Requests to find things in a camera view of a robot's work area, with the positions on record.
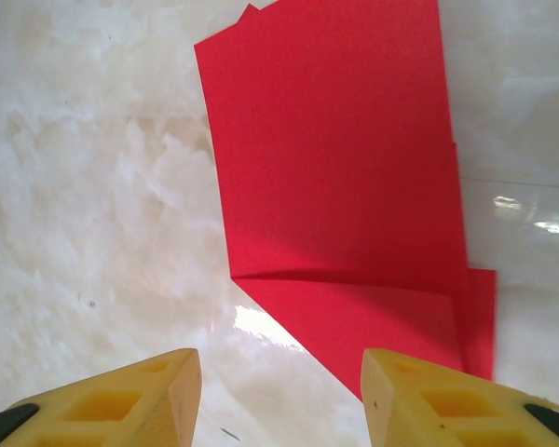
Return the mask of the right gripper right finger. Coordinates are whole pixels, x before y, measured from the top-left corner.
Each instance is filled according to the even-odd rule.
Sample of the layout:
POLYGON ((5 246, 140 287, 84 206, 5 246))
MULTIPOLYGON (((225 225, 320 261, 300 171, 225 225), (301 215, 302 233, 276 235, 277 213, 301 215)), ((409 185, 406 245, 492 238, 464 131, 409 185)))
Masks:
POLYGON ((559 405, 386 349, 362 359, 372 447, 559 447, 559 405))

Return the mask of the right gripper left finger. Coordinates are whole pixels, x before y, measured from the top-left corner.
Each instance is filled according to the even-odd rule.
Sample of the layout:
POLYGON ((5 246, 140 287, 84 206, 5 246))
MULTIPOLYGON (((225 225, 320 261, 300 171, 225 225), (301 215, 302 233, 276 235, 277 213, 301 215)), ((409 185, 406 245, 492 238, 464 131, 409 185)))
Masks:
POLYGON ((20 400, 0 412, 0 447, 192 447, 201 396, 182 348, 20 400))

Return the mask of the red paper sheet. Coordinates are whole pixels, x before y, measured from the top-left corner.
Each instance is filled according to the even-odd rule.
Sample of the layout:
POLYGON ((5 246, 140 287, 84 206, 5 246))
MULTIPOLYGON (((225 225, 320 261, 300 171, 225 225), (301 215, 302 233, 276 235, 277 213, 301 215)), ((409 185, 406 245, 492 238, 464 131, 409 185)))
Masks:
POLYGON ((239 287, 354 394, 371 347, 491 378, 439 0, 276 0, 195 52, 239 287))

